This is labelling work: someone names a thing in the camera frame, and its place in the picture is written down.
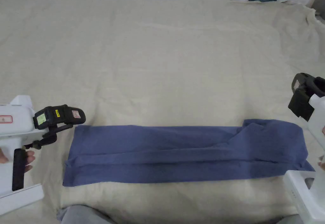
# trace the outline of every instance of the black handle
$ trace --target black handle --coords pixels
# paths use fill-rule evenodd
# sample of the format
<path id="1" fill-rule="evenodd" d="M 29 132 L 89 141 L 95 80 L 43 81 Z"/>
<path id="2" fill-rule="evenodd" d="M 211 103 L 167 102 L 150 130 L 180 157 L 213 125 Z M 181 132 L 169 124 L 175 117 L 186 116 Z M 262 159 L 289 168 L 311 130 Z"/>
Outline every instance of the black handle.
<path id="1" fill-rule="evenodd" d="M 15 149 L 12 172 L 12 191 L 24 188 L 24 175 L 27 154 L 22 148 Z"/>

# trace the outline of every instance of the pant leg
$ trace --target pant leg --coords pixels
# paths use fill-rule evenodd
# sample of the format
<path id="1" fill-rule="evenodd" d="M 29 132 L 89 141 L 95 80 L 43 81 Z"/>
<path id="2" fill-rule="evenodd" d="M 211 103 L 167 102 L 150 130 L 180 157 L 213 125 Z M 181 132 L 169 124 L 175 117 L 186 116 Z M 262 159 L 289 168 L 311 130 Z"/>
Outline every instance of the pant leg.
<path id="1" fill-rule="evenodd" d="M 61 224 L 116 224 L 108 216 L 87 206 L 69 206 L 57 212 Z"/>

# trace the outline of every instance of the white plastic housing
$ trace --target white plastic housing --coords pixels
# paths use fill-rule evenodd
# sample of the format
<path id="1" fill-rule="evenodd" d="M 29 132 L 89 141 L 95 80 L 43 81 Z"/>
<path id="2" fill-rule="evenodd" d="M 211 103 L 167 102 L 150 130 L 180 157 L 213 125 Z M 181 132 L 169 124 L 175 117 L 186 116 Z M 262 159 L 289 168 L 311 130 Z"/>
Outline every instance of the white plastic housing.
<path id="1" fill-rule="evenodd" d="M 35 129 L 31 99 L 18 95 L 10 105 L 0 105 L 0 148 L 8 162 L 0 164 L 0 215 L 29 205 L 44 197 L 40 184 L 12 191 L 13 157 L 17 148 L 41 140 L 48 132 Z"/>

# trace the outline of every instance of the bed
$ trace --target bed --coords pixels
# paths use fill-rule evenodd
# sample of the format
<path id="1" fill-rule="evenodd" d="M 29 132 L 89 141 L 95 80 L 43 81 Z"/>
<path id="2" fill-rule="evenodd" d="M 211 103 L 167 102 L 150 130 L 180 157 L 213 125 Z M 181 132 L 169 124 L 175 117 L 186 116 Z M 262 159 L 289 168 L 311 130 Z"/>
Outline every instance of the bed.
<path id="1" fill-rule="evenodd" d="M 0 0 L 1 102 L 82 108 L 87 125 L 240 126 L 301 122 L 288 110 L 296 73 L 325 76 L 315 11 L 232 0 Z M 321 147 L 304 130 L 309 162 Z M 73 130 L 37 152 L 27 185 L 46 197 L 1 223 L 58 223 L 69 205 L 118 223 L 256 223 L 295 214 L 282 177 L 64 188 Z"/>

